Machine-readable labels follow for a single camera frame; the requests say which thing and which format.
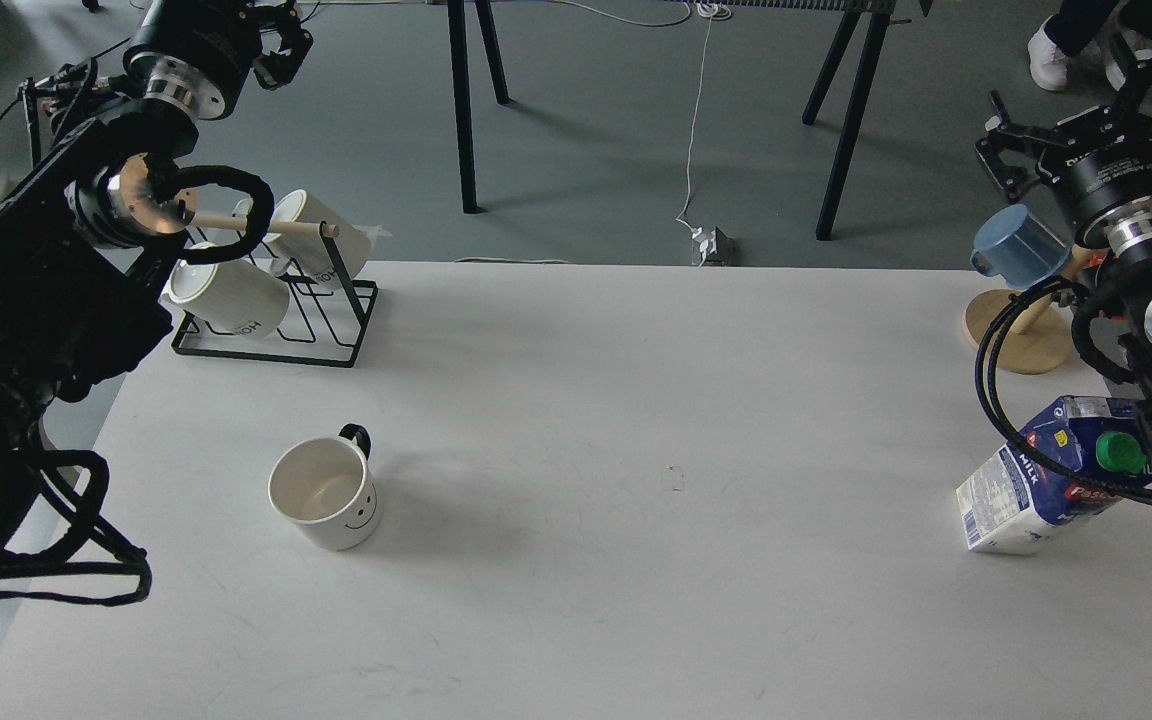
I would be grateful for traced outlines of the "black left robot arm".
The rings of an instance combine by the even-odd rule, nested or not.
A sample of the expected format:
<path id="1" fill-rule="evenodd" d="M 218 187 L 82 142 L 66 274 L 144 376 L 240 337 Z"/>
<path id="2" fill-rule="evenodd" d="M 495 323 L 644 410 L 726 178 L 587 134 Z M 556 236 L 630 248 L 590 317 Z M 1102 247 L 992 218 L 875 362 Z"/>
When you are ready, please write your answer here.
<path id="1" fill-rule="evenodd" d="M 154 350 L 172 329 L 159 295 L 175 264 L 260 245 L 268 183 L 177 160 L 248 77 L 288 85 L 311 46 L 293 1 L 156 1 L 119 76 L 88 59 L 20 91 L 35 164 L 0 200 L 0 579 L 128 575 L 137 588 L 99 605 L 145 600 L 146 552 L 100 514 L 108 464 L 46 448 L 41 416 Z"/>

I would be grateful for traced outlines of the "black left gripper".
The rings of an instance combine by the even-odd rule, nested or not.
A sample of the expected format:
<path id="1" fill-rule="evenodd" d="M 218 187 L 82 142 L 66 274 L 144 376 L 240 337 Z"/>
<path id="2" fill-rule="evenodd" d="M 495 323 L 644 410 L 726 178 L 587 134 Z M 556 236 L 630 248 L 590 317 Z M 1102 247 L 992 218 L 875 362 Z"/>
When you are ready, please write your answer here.
<path id="1" fill-rule="evenodd" d="M 265 90 L 287 86 L 297 76 L 314 45 L 303 22 L 298 3 L 151 1 L 124 51 L 123 67 L 142 85 L 169 63 L 184 67 L 194 79 L 197 118 L 229 118 L 252 65 Z M 268 29 L 279 45 L 257 56 L 260 31 Z"/>

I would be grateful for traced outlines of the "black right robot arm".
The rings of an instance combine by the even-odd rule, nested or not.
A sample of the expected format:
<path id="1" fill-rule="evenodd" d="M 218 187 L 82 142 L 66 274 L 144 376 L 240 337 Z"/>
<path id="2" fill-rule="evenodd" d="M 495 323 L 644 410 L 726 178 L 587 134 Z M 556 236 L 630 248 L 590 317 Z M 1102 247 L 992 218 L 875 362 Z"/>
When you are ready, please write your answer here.
<path id="1" fill-rule="evenodd" d="M 1037 302 L 1068 297 L 1079 359 L 1142 393 L 1135 423 L 1152 468 L 1152 56 L 1137 56 L 1119 33 L 1108 47 L 1123 88 L 1111 104 L 1055 127 L 1016 123 L 1000 94 L 990 96 L 992 115 L 975 152 L 1007 206 L 982 225 L 972 262 L 1005 278 L 1015 295 L 984 329 L 973 386 L 996 432 L 1037 465 L 1152 506 L 1152 488 L 1094 479 L 1025 447 L 996 395 L 1005 333 Z"/>

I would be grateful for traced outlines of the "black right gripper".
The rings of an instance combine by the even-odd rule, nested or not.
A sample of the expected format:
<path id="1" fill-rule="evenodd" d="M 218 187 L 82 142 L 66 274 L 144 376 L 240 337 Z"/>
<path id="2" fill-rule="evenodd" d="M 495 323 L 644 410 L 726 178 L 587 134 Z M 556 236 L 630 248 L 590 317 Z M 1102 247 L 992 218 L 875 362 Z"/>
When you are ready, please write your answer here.
<path id="1" fill-rule="evenodd" d="M 1152 118 L 1140 105 L 1152 88 L 1152 56 L 1138 58 L 1120 33 L 1112 58 L 1124 85 L 1105 111 L 1083 111 L 1053 129 L 1011 122 L 1000 92 L 991 90 L 992 115 L 975 154 L 1007 204 L 1041 181 L 1070 225 L 1076 245 L 1106 249 L 1107 233 L 1126 217 L 1152 211 Z M 1036 173 L 1010 165 L 1005 152 L 1036 161 Z"/>

